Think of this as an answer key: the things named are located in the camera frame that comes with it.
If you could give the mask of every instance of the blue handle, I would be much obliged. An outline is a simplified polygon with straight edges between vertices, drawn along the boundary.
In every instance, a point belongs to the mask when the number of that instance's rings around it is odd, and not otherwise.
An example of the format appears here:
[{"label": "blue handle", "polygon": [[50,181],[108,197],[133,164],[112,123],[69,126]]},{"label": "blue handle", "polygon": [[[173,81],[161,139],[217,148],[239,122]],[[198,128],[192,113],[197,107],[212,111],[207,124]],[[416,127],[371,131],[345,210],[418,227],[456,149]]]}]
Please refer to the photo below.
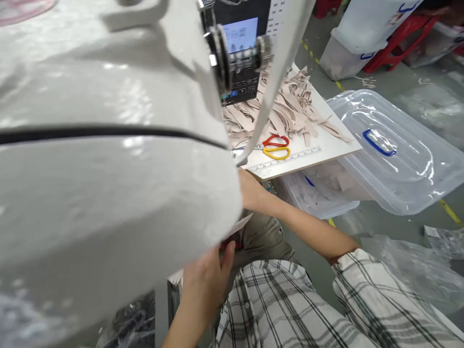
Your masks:
[{"label": "blue handle", "polygon": [[416,8],[417,4],[419,3],[419,1],[417,1],[414,6],[412,6],[411,8],[408,8],[408,9],[404,9],[403,6],[406,5],[405,2],[403,2],[403,4],[400,6],[400,9],[398,10],[399,13],[406,13],[406,12],[409,12],[409,11],[412,11]]},{"label": "blue handle", "polygon": [[380,147],[378,147],[378,145],[376,143],[374,143],[372,141],[371,138],[369,138],[369,133],[372,132],[371,130],[365,130],[363,133],[362,133],[362,136],[364,137],[365,140],[367,140],[367,142],[375,149],[377,150],[378,152],[380,152],[382,155],[384,156],[387,156],[387,157],[391,157],[393,156],[394,154],[396,154],[396,151],[393,150],[391,152],[386,152],[384,151],[383,149],[381,149]]},{"label": "blue handle", "polygon": [[370,56],[365,56],[364,53],[361,54],[361,59],[370,59],[374,56],[375,52],[372,52]]},{"label": "blue handle", "polygon": [[306,178],[306,181],[308,182],[309,185],[311,185],[312,187],[316,187],[314,186],[314,184],[311,182],[311,180],[309,180],[306,175],[304,176]]}]

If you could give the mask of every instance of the beige fabric strip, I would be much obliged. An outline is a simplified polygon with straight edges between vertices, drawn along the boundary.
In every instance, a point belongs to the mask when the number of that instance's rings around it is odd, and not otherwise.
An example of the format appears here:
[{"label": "beige fabric strip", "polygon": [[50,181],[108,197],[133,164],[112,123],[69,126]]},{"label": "beige fabric strip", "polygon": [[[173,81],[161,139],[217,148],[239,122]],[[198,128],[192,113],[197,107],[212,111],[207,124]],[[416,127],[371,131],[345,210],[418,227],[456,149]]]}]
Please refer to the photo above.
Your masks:
[{"label": "beige fabric strip", "polygon": [[[261,72],[255,99],[222,108],[224,123],[234,147],[245,145],[253,134],[255,122],[261,109],[261,100],[266,93],[269,71],[267,69]],[[284,79],[284,83],[276,96],[273,111],[269,115],[268,123],[260,136],[261,143],[272,134],[286,135],[290,139],[302,135],[305,145],[310,146],[312,138],[319,136],[320,129],[345,142],[350,141],[336,126],[330,123],[329,118],[332,115],[322,116],[312,105],[312,88],[307,67],[304,67],[292,79]]]}]

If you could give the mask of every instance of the person's right hand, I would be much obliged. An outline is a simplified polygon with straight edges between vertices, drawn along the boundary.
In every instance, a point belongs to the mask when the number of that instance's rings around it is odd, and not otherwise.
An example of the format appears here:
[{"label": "person's right hand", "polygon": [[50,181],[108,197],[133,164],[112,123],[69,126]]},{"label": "person's right hand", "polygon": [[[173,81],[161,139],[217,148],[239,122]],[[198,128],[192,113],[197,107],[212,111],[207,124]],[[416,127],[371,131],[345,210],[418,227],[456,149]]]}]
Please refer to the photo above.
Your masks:
[{"label": "person's right hand", "polygon": [[243,208],[274,216],[275,205],[280,199],[266,191],[251,173],[239,168],[238,175],[242,189]]}]

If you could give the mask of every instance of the yellow scissors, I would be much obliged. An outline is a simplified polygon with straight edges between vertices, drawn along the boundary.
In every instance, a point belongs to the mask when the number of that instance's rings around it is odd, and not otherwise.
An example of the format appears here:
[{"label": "yellow scissors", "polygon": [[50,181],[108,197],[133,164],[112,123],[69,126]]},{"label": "yellow scissors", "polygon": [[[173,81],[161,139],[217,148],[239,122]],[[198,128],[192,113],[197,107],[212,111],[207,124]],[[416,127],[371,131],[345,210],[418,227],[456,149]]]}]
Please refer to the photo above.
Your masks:
[{"label": "yellow scissors", "polygon": [[[274,138],[280,138],[283,141],[285,141],[285,143],[284,144],[271,143],[271,140],[274,139]],[[269,137],[269,139],[264,141],[262,144],[256,145],[255,149],[262,150],[266,156],[272,158],[273,160],[285,160],[290,156],[290,149],[287,147],[289,143],[290,143],[290,141],[286,136],[279,136],[277,134],[273,134],[273,135],[271,135]],[[267,148],[266,146],[269,146],[269,145],[276,146],[276,148]],[[287,154],[285,156],[282,156],[282,157],[276,157],[271,153],[271,152],[280,151],[280,150],[285,150],[287,152]]]}]

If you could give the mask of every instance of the clear plastic box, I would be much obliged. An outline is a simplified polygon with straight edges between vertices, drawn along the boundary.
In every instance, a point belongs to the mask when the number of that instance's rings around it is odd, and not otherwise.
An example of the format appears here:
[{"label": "clear plastic box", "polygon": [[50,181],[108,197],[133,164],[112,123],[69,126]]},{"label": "clear plastic box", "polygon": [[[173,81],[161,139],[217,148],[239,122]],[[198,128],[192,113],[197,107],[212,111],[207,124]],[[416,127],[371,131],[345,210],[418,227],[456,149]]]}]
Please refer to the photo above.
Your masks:
[{"label": "clear plastic box", "polygon": [[342,215],[359,205],[359,201],[346,200],[304,170],[274,179],[273,184],[281,199],[321,220]]},{"label": "clear plastic box", "polygon": [[464,153],[379,94],[327,103],[363,146],[339,162],[386,211],[417,214],[464,183]]},{"label": "clear plastic box", "polygon": [[433,64],[462,44],[464,27],[448,27],[436,22],[425,39],[406,57],[405,63],[413,69]]},{"label": "clear plastic box", "polygon": [[333,81],[356,76],[378,51],[387,46],[387,41],[369,47],[356,46],[337,28],[332,29],[331,35],[320,58],[320,66]]},{"label": "clear plastic box", "polygon": [[387,40],[421,2],[351,0],[338,30],[357,45],[375,45]]}]

